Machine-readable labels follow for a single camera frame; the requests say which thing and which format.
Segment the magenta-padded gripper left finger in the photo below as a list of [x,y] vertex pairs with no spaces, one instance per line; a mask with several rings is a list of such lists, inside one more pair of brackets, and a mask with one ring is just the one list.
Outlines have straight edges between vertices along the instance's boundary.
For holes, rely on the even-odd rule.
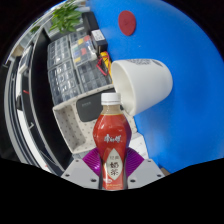
[[62,178],[76,185],[89,189],[102,188],[102,165],[96,148],[88,152],[82,159],[74,159]]

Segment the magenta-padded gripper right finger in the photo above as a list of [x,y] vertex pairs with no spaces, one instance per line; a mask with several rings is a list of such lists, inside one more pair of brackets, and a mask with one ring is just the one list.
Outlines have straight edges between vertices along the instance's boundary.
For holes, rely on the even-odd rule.
[[144,159],[134,149],[129,148],[125,161],[126,188],[136,189],[164,177],[152,159]]

